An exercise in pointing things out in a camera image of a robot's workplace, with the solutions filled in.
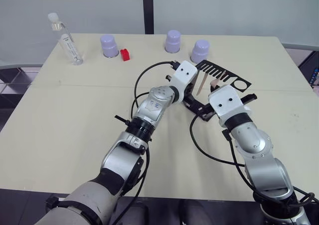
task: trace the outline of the tabletop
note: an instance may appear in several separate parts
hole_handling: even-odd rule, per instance
[[[165,35],[115,34],[119,49],[131,53],[131,60],[123,62],[120,56],[102,55],[100,36],[74,35],[84,53],[80,66],[69,65],[58,46],[48,57],[0,133],[0,188],[70,193],[96,177],[104,155],[125,130],[114,115],[129,117],[140,72],[159,61],[188,60],[194,42],[204,38],[211,43],[209,61],[252,83],[240,96],[258,96],[249,104],[251,117],[272,138],[273,154],[285,164],[292,183],[319,194],[319,101],[277,38],[183,35],[181,50],[169,54],[163,49]],[[139,91],[166,85],[164,78],[172,73],[165,65],[152,69],[143,76]],[[197,97],[203,103],[208,87],[209,82]],[[196,150],[188,129],[193,116],[182,104],[166,110],[150,143],[150,168],[141,196],[253,200],[234,166]],[[221,131],[216,117],[194,125],[204,150],[231,160]]]

